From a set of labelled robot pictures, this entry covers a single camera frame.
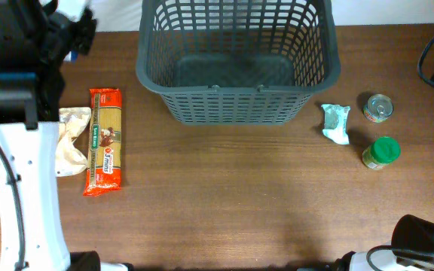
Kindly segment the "beige food pouch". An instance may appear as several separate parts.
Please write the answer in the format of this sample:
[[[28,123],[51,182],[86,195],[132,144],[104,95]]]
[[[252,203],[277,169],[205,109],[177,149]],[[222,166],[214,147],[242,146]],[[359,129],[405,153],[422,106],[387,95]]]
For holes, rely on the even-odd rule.
[[[90,122],[91,109],[89,107],[61,108],[59,114],[55,171],[57,177],[77,175],[87,168],[87,158],[74,146],[74,143]]]

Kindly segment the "San Remo spaghetti packet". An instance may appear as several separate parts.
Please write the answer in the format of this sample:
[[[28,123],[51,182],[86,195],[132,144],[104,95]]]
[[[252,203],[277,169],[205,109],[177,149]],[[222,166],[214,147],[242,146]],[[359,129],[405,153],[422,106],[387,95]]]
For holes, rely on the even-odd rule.
[[[87,180],[83,194],[99,196],[122,183],[122,95],[119,89],[90,90]]]

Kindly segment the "light green packet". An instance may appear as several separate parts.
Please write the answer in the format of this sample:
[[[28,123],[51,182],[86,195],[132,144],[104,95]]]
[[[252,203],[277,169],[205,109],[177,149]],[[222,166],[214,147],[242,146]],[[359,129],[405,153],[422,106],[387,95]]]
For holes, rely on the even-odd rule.
[[[321,108],[324,111],[322,134],[338,145],[348,145],[347,118],[350,106],[322,104]]]

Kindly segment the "small tin can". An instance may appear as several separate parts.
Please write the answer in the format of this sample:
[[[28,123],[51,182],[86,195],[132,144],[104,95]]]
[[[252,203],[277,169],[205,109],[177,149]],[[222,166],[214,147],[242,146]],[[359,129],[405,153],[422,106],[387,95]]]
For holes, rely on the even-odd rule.
[[[363,106],[363,114],[374,123],[382,123],[393,113],[392,100],[383,94],[371,96]]]

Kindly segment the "green lid glass jar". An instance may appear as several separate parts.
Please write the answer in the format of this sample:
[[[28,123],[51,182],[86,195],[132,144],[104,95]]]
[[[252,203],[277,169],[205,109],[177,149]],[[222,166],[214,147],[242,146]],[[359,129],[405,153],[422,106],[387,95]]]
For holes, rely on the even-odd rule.
[[[362,162],[369,169],[380,170],[396,161],[401,154],[399,143],[391,137],[380,137],[362,153]]]

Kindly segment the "dark blue cardboard box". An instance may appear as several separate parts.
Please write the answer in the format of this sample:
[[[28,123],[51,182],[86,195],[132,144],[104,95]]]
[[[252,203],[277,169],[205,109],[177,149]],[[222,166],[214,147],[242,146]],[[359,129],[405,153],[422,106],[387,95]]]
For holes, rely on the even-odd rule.
[[[75,62],[78,58],[78,53],[76,51],[70,51],[64,58],[65,62]]]

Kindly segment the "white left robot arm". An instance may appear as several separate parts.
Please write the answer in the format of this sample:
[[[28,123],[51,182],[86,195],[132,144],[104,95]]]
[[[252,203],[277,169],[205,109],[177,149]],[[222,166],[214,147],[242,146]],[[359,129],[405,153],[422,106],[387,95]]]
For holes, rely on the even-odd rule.
[[[60,220],[60,68],[90,52],[96,24],[88,1],[0,0],[1,270],[131,269],[71,252]]]

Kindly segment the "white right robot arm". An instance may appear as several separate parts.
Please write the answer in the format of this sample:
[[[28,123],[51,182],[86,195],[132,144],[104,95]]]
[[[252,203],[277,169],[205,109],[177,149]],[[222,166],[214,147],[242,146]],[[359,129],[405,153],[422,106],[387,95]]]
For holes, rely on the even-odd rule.
[[[365,252],[351,251],[326,269],[434,270],[434,223],[413,215],[405,215],[398,221],[388,243]]]

